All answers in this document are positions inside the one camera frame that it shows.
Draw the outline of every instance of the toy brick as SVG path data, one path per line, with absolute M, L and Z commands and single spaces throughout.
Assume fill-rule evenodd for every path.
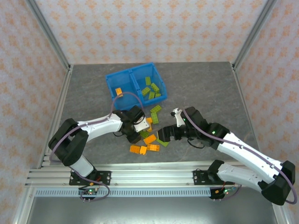
M 146 146 L 141 146 L 139 154 L 145 155 L 146 154 L 146 150 L 147 150 Z
M 152 132 L 153 128 L 151 127 L 151 123 L 149 124 L 149 129 L 147 130 L 148 132 Z
M 136 145 L 131 145 L 130 146 L 130 152 L 138 154 L 139 151 L 140 151 L 140 146 L 136 146 Z
M 144 138 L 147 138 L 150 135 L 148 132 L 145 131 L 140 131 L 139 134 Z
M 154 92 L 149 92 L 149 99 L 155 98 L 155 93 Z
M 153 119 L 153 124 L 158 124 L 159 123 L 158 116 L 157 116 L 156 113 L 151 113 L 150 116 Z
M 155 135 L 152 134 L 152 135 L 150 135 L 149 137 L 143 139 L 143 141 L 144 141 L 144 143 L 145 143 L 146 145 L 148 145 L 148 144 L 152 143 L 153 141 L 155 141 L 156 139 L 157 139 L 157 138 L 155 137 Z
M 115 89 L 115 91 L 118 96 L 121 95 L 120 97 L 123 97 L 121 88 L 117 88 L 117 89 Z
M 149 87 L 145 87 L 145 88 L 142 90 L 142 95 L 143 95 L 143 96 L 146 96 L 149 92 L 150 92 L 150 88 L 149 88 Z
M 164 142 L 164 141 L 161 141 L 160 139 L 157 139 L 156 141 L 159 142 L 164 147 L 167 147 L 169 144 L 169 142 Z
M 160 89 L 159 89 L 159 87 L 157 87 L 156 84 L 152 83 L 150 86 L 155 91 L 155 93 L 159 93 L 160 92 Z
M 148 124 L 153 123 L 153 119 L 152 118 L 146 118 L 146 121 L 148 122 Z
M 151 84 L 150 77 L 145 77 L 145 84 L 146 85 L 150 85 Z
M 159 152 L 160 151 L 160 146 L 159 145 L 149 144 L 147 150 Z
M 157 105 L 153 109 L 151 109 L 150 112 L 151 113 L 158 113 L 161 109 L 162 109 L 162 107 L 160 107 L 159 105 Z

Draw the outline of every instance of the enclosure wall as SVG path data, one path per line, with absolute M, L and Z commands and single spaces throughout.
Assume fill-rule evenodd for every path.
M 37 0 L 69 63 L 233 62 L 266 0 Z
M 299 4 L 277 1 L 237 71 L 260 150 L 296 165 L 299 179 Z M 299 192 L 298 181 L 295 183 Z M 289 206 L 299 218 L 299 206 Z
M 65 69 L 25 0 L 0 2 L 0 223 L 12 223 L 51 125 Z

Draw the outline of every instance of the patterned wall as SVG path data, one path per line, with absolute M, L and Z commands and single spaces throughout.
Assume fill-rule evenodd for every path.
M 299 193 L 298 2 L 277 1 L 238 75 L 261 151 L 296 164 Z
M 37 165 L 65 69 L 25 0 L 0 2 L 0 223 L 11 224 Z
M 70 63 L 234 61 L 266 0 L 37 0 Z

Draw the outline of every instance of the green lego brick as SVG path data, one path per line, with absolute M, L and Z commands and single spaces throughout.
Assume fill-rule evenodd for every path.
M 157 139 L 156 141 L 159 142 L 164 147 L 167 147 L 169 144 L 169 142 L 164 142 L 164 141 L 161 141 L 160 139 Z
M 159 93 L 160 92 L 160 89 L 157 87 L 156 84 L 152 83 L 150 86 L 155 91 L 155 93 Z
M 158 113 L 162 107 L 160 105 L 155 106 L 153 109 L 150 110 L 151 113 Z
M 155 93 L 154 92 L 149 92 L 149 99 L 155 98 Z
M 140 131 L 139 134 L 144 138 L 147 138 L 150 135 L 150 133 L 145 132 L 145 131 Z
M 150 116 L 153 120 L 153 124 L 158 124 L 159 123 L 157 113 L 151 113 Z
M 150 77 L 145 77 L 145 84 L 146 85 L 150 85 L 151 84 Z
M 150 88 L 149 88 L 149 87 L 145 87 L 145 88 L 142 90 L 142 95 L 143 95 L 143 96 L 146 96 L 149 92 L 150 92 Z

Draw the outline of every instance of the blue plastic bin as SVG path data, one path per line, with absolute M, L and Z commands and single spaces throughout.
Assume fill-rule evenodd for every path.
M 159 89 L 161 96 L 149 99 L 147 94 L 144 98 L 142 90 L 146 87 L 145 77 L 150 77 L 152 83 L 155 83 Z M 167 99 L 167 92 L 164 82 L 159 75 L 153 63 L 143 64 L 131 69 L 122 70 L 113 74 L 106 75 L 106 82 L 110 91 L 112 100 L 117 96 L 115 89 L 121 88 L 122 92 L 132 92 L 139 97 L 143 106 L 156 104 Z M 118 110 L 129 110 L 133 106 L 140 106 L 138 100 L 128 94 L 123 95 L 115 102 L 115 108 Z
M 110 75 L 106 75 L 106 82 L 110 90 L 112 100 L 117 96 L 115 89 L 121 88 L 122 92 L 131 92 L 140 98 L 140 91 L 137 91 L 137 85 L 133 80 L 130 70 L 123 70 Z M 129 94 L 119 97 L 114 106 L 118 110 L 129 110 L 134 105 L 140 106 L 138 100 Z

